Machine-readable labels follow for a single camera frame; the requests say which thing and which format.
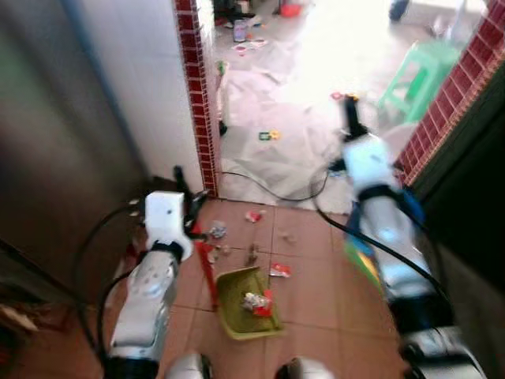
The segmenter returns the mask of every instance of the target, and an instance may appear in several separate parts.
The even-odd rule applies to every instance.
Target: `green plastic stool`
[[[377,107],[383,108],[388,102],[405,114],[405,122],[420,120],[440,85],[459,60],[460,54],[461,50],[444,41],[416,42],[406,54],[386,92],[377,102]],[[400,82],[411,64],[419,65],[416,77],[410,83]],[[408,88],[403,99],[394,94],[399,88]]]

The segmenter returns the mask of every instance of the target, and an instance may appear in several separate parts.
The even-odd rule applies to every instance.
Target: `red brick trim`
[[[398,158],[405,184],[414,182],[505,62],[504,36],[505,0],[495,0]]]
[[[174,0],[174,5],[200,172],[204,188],[217,197],[221,161],[213,58],[214,10],[210,1]]]

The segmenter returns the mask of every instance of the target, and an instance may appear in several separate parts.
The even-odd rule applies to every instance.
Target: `white wall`
[[[151,174],[202,190],[172,0],[70,3]]]

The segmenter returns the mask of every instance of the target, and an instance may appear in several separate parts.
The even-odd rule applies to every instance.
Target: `dustpan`
[[[277,336],[283,331],[275,304],[270,317],[258,317],[242,307],[245,293],[263,294],[267,280],[259,267],[249,267],[226,272],[216,280],[219,320],[226,333],[234,340]]]

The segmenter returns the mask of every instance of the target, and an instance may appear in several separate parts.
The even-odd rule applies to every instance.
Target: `green plastic tray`
[[[242,307],[246,292],[263,294],[268,288],[259,267],[226,272],[216,280],[219,307],[218,316],[228,336],[234,340],[251,340],[277,336],[283,327],[277,316],[275,304],[270,317],[258,317]]]

